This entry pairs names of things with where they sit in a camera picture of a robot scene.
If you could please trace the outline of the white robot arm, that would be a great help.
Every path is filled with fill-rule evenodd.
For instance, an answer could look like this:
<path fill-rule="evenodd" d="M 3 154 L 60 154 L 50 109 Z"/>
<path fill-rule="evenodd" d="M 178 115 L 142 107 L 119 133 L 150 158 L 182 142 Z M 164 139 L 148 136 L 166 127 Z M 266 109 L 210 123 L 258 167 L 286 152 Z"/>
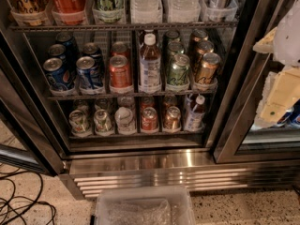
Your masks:
<path fill-rule="evenodd" d="M 254 118 L 255 127 L 270 128 L 300 99 L 300 0 L 253 50 L 273 54 L 274 61 L 284 66 L 279 73 L 268 74 Z"/>

